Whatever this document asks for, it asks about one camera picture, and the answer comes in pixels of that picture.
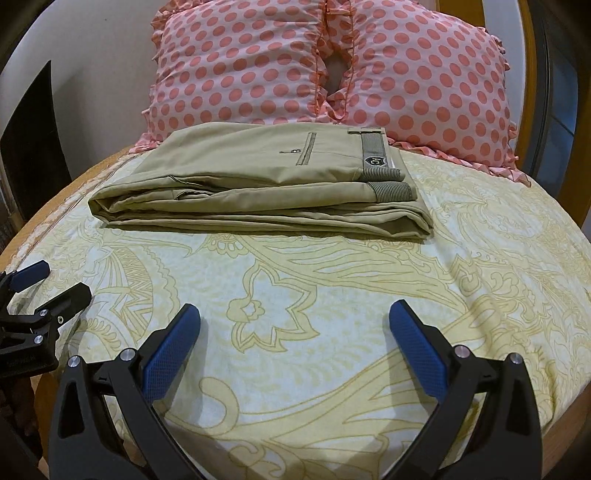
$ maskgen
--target white wall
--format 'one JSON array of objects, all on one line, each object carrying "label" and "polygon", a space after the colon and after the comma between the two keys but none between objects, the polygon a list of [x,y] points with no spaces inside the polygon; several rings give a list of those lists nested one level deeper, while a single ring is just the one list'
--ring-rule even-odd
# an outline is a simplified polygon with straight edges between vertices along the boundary
[{"label": "white wall", "polygon": [[507,98],[511,120],[521,123],[525,95],[525,40],[517,0],[482,0],[486,29],[499,37],[507,50],[511,70],[506,72]]},{"label": "white wall", "polygon": [[0,74],[0,135],[37,73],[52,61],[61,146],[73,178],[133,144],[154,82],[151,20],[165,0],[56,0]]}]

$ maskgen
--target bed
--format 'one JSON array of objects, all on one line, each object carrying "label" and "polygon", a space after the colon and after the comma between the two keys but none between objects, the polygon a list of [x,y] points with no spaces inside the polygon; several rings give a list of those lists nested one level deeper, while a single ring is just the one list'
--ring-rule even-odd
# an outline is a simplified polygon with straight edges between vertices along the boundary
[{"label": "bed", "polygon": [[[525,34],[520,42],[525,51]],[[523,94],[516,102],[524,135],[531,81],[522,62],[511,95]],[[519,149],[527,134],[517,142]],[[402,298],[452,344],[479,356],[523,355],[544,432],[544,473],[582,428],[591,409],[591,245],[535,182],[526,188],[403,151],[435,223],[424,242],[104,228],[87,201],[146,155],[127,150],[38,212],[0,267],[51,265],[50,278],[18,299],[20,312],[78,281],[90,286],[93,303],[61,332],[61,365],[74,354],[113,358],[194,303],[202,334],[157,408],[211,476],[379,478],[435,406],[389,335],[388,307]],[[35,379],[45,439],[58,377]],[[449,461],[461,454],[481,403]]]}]

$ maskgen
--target paisley pattern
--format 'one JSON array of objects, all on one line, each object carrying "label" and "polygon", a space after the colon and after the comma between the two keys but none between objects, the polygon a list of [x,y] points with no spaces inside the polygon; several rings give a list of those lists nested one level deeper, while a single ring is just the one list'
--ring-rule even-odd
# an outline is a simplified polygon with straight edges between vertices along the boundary
[{"label": "paisley pattern", "polygon": [[546,431],[591,379],[591,245],[535,183],[402,154],[435,221],[424,242],[105,228],[87,199],[142,159],[122,157],[23,244],[10,267],[46,259],[52,273],[11,308],[90,286],[92,304],[62,328],[64,365],[113,358],[195,304],[202,334],[157,408],[220,480],[378,479],[391,467],[434,408],[388,330],[401,298],[452,344],[521,353]]}]

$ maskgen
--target polka dot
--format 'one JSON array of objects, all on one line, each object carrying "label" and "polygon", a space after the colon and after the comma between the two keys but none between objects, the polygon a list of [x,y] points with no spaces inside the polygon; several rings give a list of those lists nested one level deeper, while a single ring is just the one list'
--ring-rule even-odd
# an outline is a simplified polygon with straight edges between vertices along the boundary
[{"label": "polka dot", "polygon": [[275,95],[277,95],[278,97],[282,97],[284,95],[287,95],[287,92],[289,92],[289,88],[287,87],[287,85],[285,83],[280,83],[279,85],[275,85],[273,87],[273,93]]},{"label": "polka dot", "polygon": [[478,77],[476,76],[476,74],[474,72],[468,73],[468,80],[470,80],[470,83],[472,85],[478,85]]},{"label": "polka dot", "polygon": [[427,95],[429,95],[431,100],[440,100],[441,90],[438,87],[435,87],[435,85],[432,85],[427,89]]},{"label": "polka dot", "polygon": [[456,140],[456,132],[454,130],[452,130],[451,128],[446,129],[443,132],[443,139],[447,143],[454,143]]},{"label": "polka dot", "polygon": [[464,65],[465,67],[467,67],[468,65],[470,65],[470,60],[468,59],[468,57],[466,57],[465,55],[463,55],[462,53],[460,53],[457,56],[458,61]]},{"label": "polka dot", "polygon": [[254,72],[248,72],[245,73],[244,75],[242,75],[242,77],[240,78],[242,83],[251,83],[256,77],[256,74]]},{"label": "polka dot", "polygon": [[414,95],[419,90],[419,85],[415,80],[407,80],[404,82],[404,91],[411,95]]},{"label": "polka dot", "polygon": [[421,125],[421,130],[425,135],[428,135],[430,137],[431,135],[435,134],[437,128],[435,127],[435,124],[433,122],[423,122],[423,124]]},{"label": "polka dot", "polygon": [[447,88],[450,88],[453,86],[453,80],[447,73],[442,73],[439,76],[439,82],[441,82],[441,84]]},{"label": "polka dot", "polygon": [[406,33],[397,33],[396,35],[394,35],[394,40],[404,45],[405,43],[408,43],[410,38],[408,37],[408,35],[406,35]]},{"label": "polka dot", "polygon": [[265,88],[263,85],[256,85],[251,89],[251,97],[259,98],[261,95],[265,93]]},{"label": "polka dot", "polygon": [[429,35],[429,37],[431,37],[433,40],[441,40],[441,35],[432,28],[429,28],[429,30],[427,30],[427,35]]},{"label": "polka dot", "polygon": [[235,72],[241,72],[246,68],[246,59],[237,59],[233,64],[232,67],[234,68]]},{"label": "polka dot", "polygon": [[418,52],[416,48],[408,48],[406,51],[406,56],[409,60],[417,61],[421,59],[421,54]]},{"label": "polka dot", "polygon": [[220,120],[223,121],[230,120],[232,118],[232,110],[227,106],[223,106],[222,108],[220,108],[220,111],[218,112],[217,116]]},{"label": "polka dot", "polygon": [[420,66],[420,67],[417,69],[417,74],[418,74],[418,76],[420,76],[420,77],[421,77],[423,80],[428,80],[428,79],[430,79],[430,78],[431,78],[431,76],[432,76],[431,70],[430,70],[428,67],[424,66],[424,65],[421,65],[421,66]]},{"label": "polka dot", "polygon": [[206,124],[208,122],[212,121],[212,113],[209,110],[204,110],[203,112],[201,112],[201,115],[199,115],[199,118],[201,119],[201,121]]},{"label": "polka dot", "polygon": [[222,79],[222,81],[220,82],[220,85],[224,88],[228,88],[233,83],[234,83],[234,77],[232,77],[231,75],[228,75],[227,77],[224,77]]},{"label": "polka dot", "polygon": [[474,148],[474,144],[474,139],[470,135],[462,138],[462,147],[464,147],[466,150],[472,150]]},{"label": "polka dot", "polygon": [[288,80],[291,80],[292,82],[296,82],[300,79],[300,77],[301,77],[301,73],[300,73],[299,69],[293,68],[293,69],[287,70]]},{"label": "polka dot", "polygon": [[449,96],[449,103],[454,108],[461,108],[463,105],[462,99],[460,98],[459,95],[457,95],[455,93],[452,93]]},{"label": "polka dot", "polygon": [[405,105],[406,101],[404,100],[404,97],[400,95],[394,95],[390,99],[390,107],[392,107],[392,109],[394,110],[402,110]]},{"label": "polka dot", "polygon": [[462,130],[467,130],[470,127],[470,120],[466,115],[460,115],[457,117],[457,126]]},{"label": "polka dot", "polygon": [[474,103],[474,102],[470,102],[470,105],[468,107],[468,110],[470,110],[470,113],[473,116],[478,116],[480,115],[480,107],[478,106],[478,104]]},{"label": "polka dot", "polygon": [[[209,120],[207,120],[207,119],[203,120],[203,113],[202,113],[202,121],[209,122],[211,120],[211,116],[210,116]],[[183,122],[187,127],[192,127],[195,124],[195,117],[193,115],[191,115],[190,113],[187,113],[187,115],[185,115],[183,117]]]},{"label": "polka dot", "polygon": [[213,66],[213,72],[216,75],[221,75],[222,73],[224,73],[226,71],[226,64],[224,62],[220,62],[220,63],[216,63]]},{"label": "polka dot", "polygon": [[417,40],[418,46],[421,48],[424,48],[425,50],[428,50],[431,48],[431,42],[429,42],[425,37],[420,37]]},{"label": "polka dot", "polygon": [[429,105],[425,100],[417,100],[414,102],[413,110],[417,115],[427,115],[429,113]]},{"label": "polka dot", "polygon": [[460,91],[466,96],[470,96],[472,94],[472,89],[466,82],[462,82],[460,84]]},{"label": "polka dot", "polygon": [[403,130],[410,130],[414,126],[414,120],[408,115],[403,115],[398,119],[398,125]]},{"label": "polka dot", "polygon": [[210,105],[218,105],[219,102],[222,101],[222,94],[221,93],[214,93],[212,96],[209,97],[209,104]]},{"label": "polka dot", "polygon": [[241,103],[238,107],[238,113],[241,116],[249,116],[252,113],[252,105],[250,103]]},{"label": "polka dot", "polygon": [[191,107],[194,110],[197,110],[199,107],[201,107],[203,104],[203,99],[201,97],[195,97],[193,100],[191,100]]},{"label": "polka dot", "polygon": [[462,75],[462,69],[456,63],[450,63],[449,69],[456,77]]},{"label": "polka dot", "polygon": [[372,79],[365,79],[363,82],[361,82],[360,88],[362,90],[369,90],[373,83],[374,81]]},{"label": "polka dot", "polygon": [[440,122],[447,122],[451,118],[451,114],[447,108],[441,106],[437,109],[437,119]]},{"label": "polka dot", "polygon": [[378,106],[382,102],[382,98],[377,93],[372,93],[368,96],[366,103],[369,106]]},{"label": "polka dot", "polygon": [[298,97],[307,97],[310,94],[310,87],[307,85],[298,85],[298,88],[295,90]]},{"label": "polka dot", "polygon": [[480,146],[480,154],[483,157],[487,157],[491,153],[491,146],[488,143],[483,143]]},{"label": "polka dot", "polygon": [[367,120],[368,115],[367,113],[365,113],[365,111],[363,110],[357,110],[354,114],[353,114],[353,121],[356,124],[364,124],[365,121]]},{"label": "polka dot", "polygon": [[438,68],[443,65],[443,62],[437,55],[429,55],[429,63]]},{"label": "polka dot", "polygon": [[476,135],[484,137],[486,135],[486,126],[482,122],[476,124]]},{"label": "polka dot", "polygon": [[409,32],[412,33],[419,33],[421,31],[421,28],[414,22],[407,22],[404,26]]},{"label": "polka dot", "polygon": [[391,59],[396,56],[396,54],[398,53],[398,50],[396,50],[396,47],[394,47],[392,45],[387,45],[382,49],[382,53],[384,54],[385,57],[388,57],[389,59]]},{"label": "polka dot", "polygon": [[394,64],[394,72],[398,73],[399,75],[405,75],[408,73],[408,65],[406,65],[403,61],[397,61]]},{"label": "polka dot", "polygon": [[380,127],[385,127],[390,123],[390,116],[386,112],[378,112],[374,116],[374,122]]},{"label": "polka dot", "polygon": [[392,77],[384,77],[380,80],[379,86],[384,92],[389,92],[396,86],[396,81]]}]

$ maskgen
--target yellow floral bedsheet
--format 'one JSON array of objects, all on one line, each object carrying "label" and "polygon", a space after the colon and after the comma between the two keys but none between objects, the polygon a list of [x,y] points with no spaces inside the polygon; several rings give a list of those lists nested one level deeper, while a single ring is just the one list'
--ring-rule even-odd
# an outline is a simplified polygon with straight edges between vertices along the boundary
[{"label": "yellow floral bedsheet", "polygon": [[391,467],[434,408],[388,329],[398,299],[477,355],[521,353],[546,431],[591,379],[591,245],[535,183],[402,154],[435,222],[424,242],[104,228],[87,200],[142,160],[122,157],[21,246],[11,270],[45,259],[52,272],[12,308],[90,286],[91,305],[61,330],[64,365],[137,347],[195,304],[202,333],[157,408],[219,480],[364,480]]}]

